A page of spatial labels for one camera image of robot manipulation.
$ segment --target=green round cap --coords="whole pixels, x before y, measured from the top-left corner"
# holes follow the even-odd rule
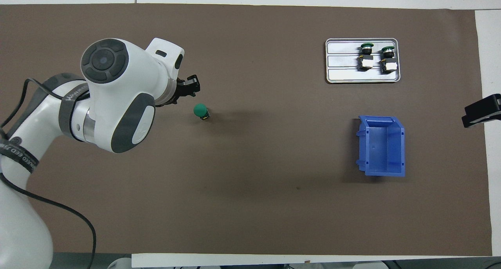
[[[197,117],[204,117],[207,114],[207,107],[199,103],[193,108],[193,113],[195,113]]]

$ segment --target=brown table surface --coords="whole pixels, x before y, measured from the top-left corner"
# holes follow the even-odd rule
[[[102,253],[491,255],[474,11],[248,5],[2,5],[0,115],[25,78],[79,73],[93,42],[186,50],[202,90],[157,110],[135,149],[55,140],[28,189],[82,212]],[[392,37],[401,80],[331,85],[328,38]],[[212,114],[193,114],[205,103]],[[358,170],[358,115],[406,129],[406,177]],[[33,202],[55,251],[89,230]]]

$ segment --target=blue plastic container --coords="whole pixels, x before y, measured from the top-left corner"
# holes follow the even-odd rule
[[[359,116],[357,164],[368,176],[405,176],[405,131],[396,117]]]

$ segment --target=metal tray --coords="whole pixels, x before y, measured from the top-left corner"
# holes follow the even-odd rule
[[[360,45],[373,43],[372,56],[374,67],[368,71],[359,71],[357,58]],[[395,58],[398,61],[396,71],[381,73],[381,49],[386,46],[395,47]],[[400,59],[398,58],[398,42],[394,38],[331,38],[325,42],[326,78],[329,83],[394,83],[400,80]]]

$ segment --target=gray floor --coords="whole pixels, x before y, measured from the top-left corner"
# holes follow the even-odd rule
[[[129,257],[130,254],[116,253],[97,253],[92,264],[92,269],[106,269],[111,262],[123,257]],[[54,253],[50,269],[85,269],[89,262],[89,253]],[[392,261],[386,262],[390,269],[486,269],[489,265],[501,262],[499,257],[487,258],[445,258],[431,260],[397,260],[397,264]],[[260,266],[255,266],[255,269],[264,269]],[[501,269],[501,264],[494,265],[489,269]]]

